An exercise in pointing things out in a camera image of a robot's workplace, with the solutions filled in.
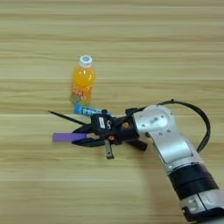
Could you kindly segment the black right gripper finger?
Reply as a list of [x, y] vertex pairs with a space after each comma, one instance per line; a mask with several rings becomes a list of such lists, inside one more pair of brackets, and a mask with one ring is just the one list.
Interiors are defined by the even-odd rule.
[[72, 141], [72, 144], [83, 146], [83, 147], [100, 147], [105, 144], [103, 139], [93, 139], [93, 138], [86, 138], [79, 141]]
[[84, 133], [84, 134], [90, 134], [92, 133], [92, 128], [90, 124], [85, 124], [79, 127], [78, 129], [74, 130], [73, 133]]

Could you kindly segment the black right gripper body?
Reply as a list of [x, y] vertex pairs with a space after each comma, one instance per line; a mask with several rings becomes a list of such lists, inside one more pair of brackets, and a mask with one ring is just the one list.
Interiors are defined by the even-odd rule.
[[104, 138], [107, 159], [114, 158], [112, 144], [118, 145], [126, 142], [134, 148], [140, 149], [139, 135], [132, 117], [135, 112], [137, 112], [137, 108], [126, 109], [126, 116], [122, 117], [112, 117], [103, 112], [106, 129], [101, 133], [101, 137]]

